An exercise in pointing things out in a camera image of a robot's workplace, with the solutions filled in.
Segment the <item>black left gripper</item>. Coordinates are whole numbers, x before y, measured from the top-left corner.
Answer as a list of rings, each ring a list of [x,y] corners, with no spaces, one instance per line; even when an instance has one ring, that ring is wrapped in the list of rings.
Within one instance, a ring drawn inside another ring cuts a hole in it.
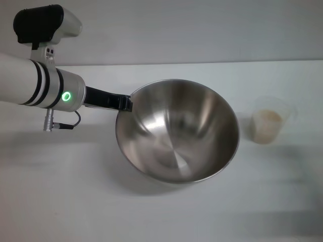
[[[129,95],[109,93],[86,86],[84,105],[87,107],[109,108],[131,112],[133,102]]]

